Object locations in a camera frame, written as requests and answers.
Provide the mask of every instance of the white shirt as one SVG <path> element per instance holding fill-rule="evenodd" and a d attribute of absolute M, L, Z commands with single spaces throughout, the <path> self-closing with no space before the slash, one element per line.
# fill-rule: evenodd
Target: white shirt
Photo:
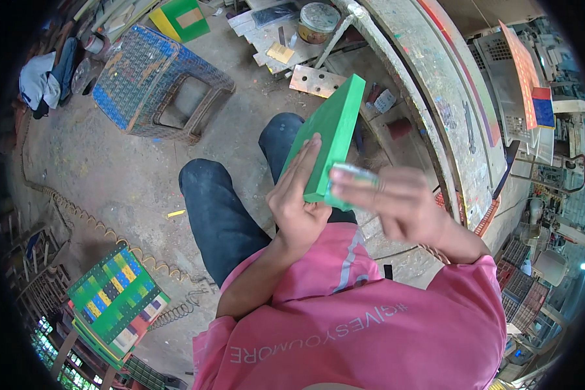
<path fill-rule="evenodd" d="M 36 56 L 22 68 L 19 88 L 23 101 L 33 110 L 39 107 L 41 99 L 51 109 L 55 109 L 60 98 L 60 84 L 52 74 L 46 76 L 54 67 L 56 52 Z"/>

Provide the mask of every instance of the wooden stick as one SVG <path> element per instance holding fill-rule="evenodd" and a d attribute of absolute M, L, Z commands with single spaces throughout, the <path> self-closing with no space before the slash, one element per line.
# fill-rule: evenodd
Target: wooden stick
<path fill-rule="evenodd" d="M 37 273 L 37 251 L 32 247 L 32 263 L 35 266 L 35 273 Z"/>
<path fill-rule="evenodd" d="M 26 265 L 26 262 L 27 262 L 27 259 L 26 259 L 26 252 L 24 252 L 24 253 L 23 253 L 22 262 L 23 262 L 23 271 L 24 271 L 24 272 L 25 272 L 25 274 L 26 274 L 26 282 L 29 282 L 29 283 L 30 283 L 30 281 L 31 281 L 31 280 L 30 280 L 30 279 L 29 279 L 29 277 L 28 277 L 28 267 L 27 267 L 27 265 Z"/>
<path fill-rule="evenodd" d="M 8 215 L 8 236 L 11 238 L 11 245 L 13 245 L 13 221 L 11 214 Z"/>
<path fill-rule="evenodd" d="M 48 242 L 45 243 L 45 252 L 44 252 L 44 267 L 46 267 L 48 265 L 48 248 L 50 247 L 50 244 Z"/>

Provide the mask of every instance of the metal can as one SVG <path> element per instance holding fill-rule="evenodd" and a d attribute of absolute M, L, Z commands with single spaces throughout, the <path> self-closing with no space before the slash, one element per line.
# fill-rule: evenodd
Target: metal can
<path fill-rule="evenodd" d="M 340 13 L 328 4 L 306 4 L 299 15 L 299 37 L 313 45 L 321 44 L 334 32 L 339 20 Z"/>

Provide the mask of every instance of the person's knee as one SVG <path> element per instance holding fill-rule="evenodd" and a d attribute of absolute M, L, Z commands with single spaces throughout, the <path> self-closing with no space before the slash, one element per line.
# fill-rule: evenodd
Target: person's knee
<path fill-rule="evenodd" d="M 191 160 L 179 171 L 179 187 L 181 190 L 185 185 L 194 187 L 222 173 L 226 173 L 226 170 L 219 162 L 206 159 Z"/>
<path fill-rule="evenodd" d="M 296 136 L 304 119 L 296 113 L 281 112 L 275 115 L 266 125 L 265 129 L 260 134 L 259 143 L 264 144 L 267 140 L 276 137 L 292 135 Z"/>
<path fill-rule="evenodd" d="M 75 37 L 69 37 L 65 40 L 63 47 L 69 47 L 70 49 L 75 49 L 78 45 L 78 39 Z"/>

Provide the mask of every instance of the coiled air hose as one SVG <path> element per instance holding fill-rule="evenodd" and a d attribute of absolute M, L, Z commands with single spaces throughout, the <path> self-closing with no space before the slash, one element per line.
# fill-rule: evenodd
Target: coiled air hose
<path fill-rule="evenodd" d="M 28 117 L 27 125 L 26 125 L 26 128 L 24 129 L 24 132 L 22 135 L 22 141 L 21 141 L 20 147 L 19 147 L 20 172 L 22 174 L 23 183 L 26 187 L 29 187 L 35 191 L 45 193 L 46 195 L 48 195 L 50 197 L 50 199 L 55 203 L 55 205 L 58 208 L 63 208 L 69 214 L 76 216 L 78 219 L 86 219 L 86 225 L 88 225 L 90 222 L 93 222 L 95 225 L 95 230 L 98 230 L 98 228 L 101 228 L 101 230 L 104 231 L 104 237 L 106 237 L 107 235 L 113 235 L 116 244 L 119 244 L 120 242 L 124 241 L 126 243 L 126 246 L 129 248 L 129 252 L 133 253 L 134 256 L 136 257 L 136 259 L 138 261 L 140 261 L 142 265 L 145 265 L 145 263 L 148 260 L 151 260 L 151 262 L 153 263 L 152 264 L 153 269 L 155 271 L 157 271 L 163 267 L 166 267 L 167 271 L 168 271 L 168 276 L 170 278 L 172 278 L 174 275 L 177 274 L 175 279 L 178 281 L 183 281 L 184 279 L 189 279 L 189 281 L 195 285 L 199 285 L 199 284 L 203 283 L 203 281 L 205 279 L 200 279 L 200 280 L 195 281 L 195 280 L 193 280 L 192 276 L 189 275 L 187 272 L 182 272 L 177 268 L 171 269 L 165 262 L 163 262 L 163 261 L 157 262 L 156 259 L 154 258 L 154 256 L 145 256 L 145 254 L 143 253 L 143 250 L 141 248 L 139 248 L 138 246 L 132 247 L 130 245 L 130 243 L 128 243 L 128 240 L 126 240 L 125 238 L 119 238 L 114 230 L 107 228 L 103 222 L 96 220 L 93 215 L 87 213 L 81 207 L 76 206 L 76 204 L 74 204 L 70 199 L 65 198 L 58 191 L 56 191 L 54 188 L 49 187 L 47 185 L 41 185 L 41 184 L 38 184 L 35 182 L 31 182 L 30 180 L 28 180 L 26 178 L 26 173 L 23 170 L 23 146 L 26 143 L 26 138 L 28 137 L 28 131 L 31 127 L 30 113 L 28 113 L 28 115 L 29 115 L 29 117 Z M 60 214 L 60 210 L 59 210 L 58 214 L 61 217 L 61 219 L 63 219 L 63 216 Z M 189 314 L 191 314 L 195 310 L 196 306 L 199 307 L 199 304 L 197 302 L 195 302 L 192 297 L 195 295 L 204 294 L 206 292 L 207 291 L 204 291 L 204 290 L 195 290 L 195 291 L 189 292 L 187 294 L 187 297 L 186 297 L 186 301 L 187 301 L 186 303 L 181 303 L 179 306 L 162 313 L 158 317 L 158 319 L 156 321 L 154 321 L 154 323 L 152 325 L 149 326 L 148 330 L 158 329 L 158 328 L 160 328 L 164 325 L 170 324 L 170 323 L 172 323 L 180 318 L 184 318 L 184 317 L 188 316 Z"/>

